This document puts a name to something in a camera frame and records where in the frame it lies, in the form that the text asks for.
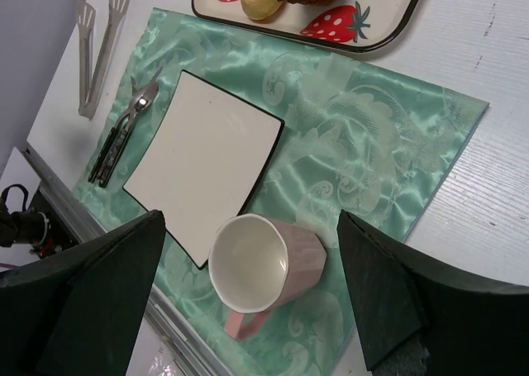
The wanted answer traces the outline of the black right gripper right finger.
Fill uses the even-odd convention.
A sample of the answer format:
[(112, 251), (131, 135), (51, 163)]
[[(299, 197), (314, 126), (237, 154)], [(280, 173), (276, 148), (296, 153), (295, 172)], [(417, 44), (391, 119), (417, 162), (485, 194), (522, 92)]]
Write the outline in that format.
[(527, 374), (527, 287), (446, 264), (349, 212), (337, 234), (372, 374)]

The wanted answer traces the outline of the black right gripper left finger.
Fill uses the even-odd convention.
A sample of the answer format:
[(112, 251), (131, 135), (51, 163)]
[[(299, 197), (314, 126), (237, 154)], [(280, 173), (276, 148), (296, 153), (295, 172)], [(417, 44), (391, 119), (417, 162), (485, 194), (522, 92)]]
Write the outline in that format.
[(123, 375), (166, 234), (154, 210), (1, 273), (3, 375)]

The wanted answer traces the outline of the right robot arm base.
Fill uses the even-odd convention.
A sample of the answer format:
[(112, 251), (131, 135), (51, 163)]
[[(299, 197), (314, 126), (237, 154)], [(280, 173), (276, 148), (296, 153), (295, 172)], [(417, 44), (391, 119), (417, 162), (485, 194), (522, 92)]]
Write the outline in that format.
[[(12, 193), (21, 194), (21, 210), (11, 211), (7, 201)], [(29, 253), (44, 259), (71, 249), (79, 241), (61, 221), (59, 214), (37, 191), (31, 202), (30, 193), (21, 184), (14, 183), (1, 193), (1, 247), (29, 245)]]

